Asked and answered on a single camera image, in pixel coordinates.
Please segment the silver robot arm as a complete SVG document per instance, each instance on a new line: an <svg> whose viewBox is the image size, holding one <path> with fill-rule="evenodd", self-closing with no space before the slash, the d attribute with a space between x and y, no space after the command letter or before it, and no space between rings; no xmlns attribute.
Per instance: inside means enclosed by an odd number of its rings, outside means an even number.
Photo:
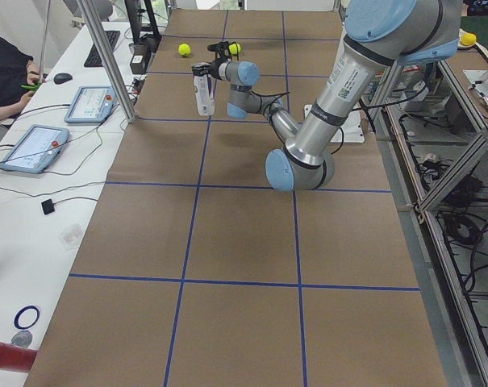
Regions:
<svg viewBox="0 0 488 387"><path fill-rule="evenodd" d="M232 60L229 43L209 46L212 62L192 65L198 112L211 115L211 79L230 83L227 115L261 114L283 143L266 157L265 174L279 191L317 189L333 177L328 145L374 76L393 65L437 62L453 56L461 25L460 1L351 1L344 19L343 52L303 123L297 123L277 95L255 94L260 70Z"/></svg>

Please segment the person's hand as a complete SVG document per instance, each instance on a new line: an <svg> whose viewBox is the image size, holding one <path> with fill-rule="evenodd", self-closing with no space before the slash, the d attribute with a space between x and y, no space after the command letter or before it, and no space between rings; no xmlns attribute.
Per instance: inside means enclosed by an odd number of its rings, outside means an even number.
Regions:
<svg viewBox="0 0 488 387"><path fill-rule="evenodd" d="M41 72L40 67L33 60L29 60L26 66L27 70L27 86L32 89L37 89L43 83L45 83L44 74Z"/></svg>

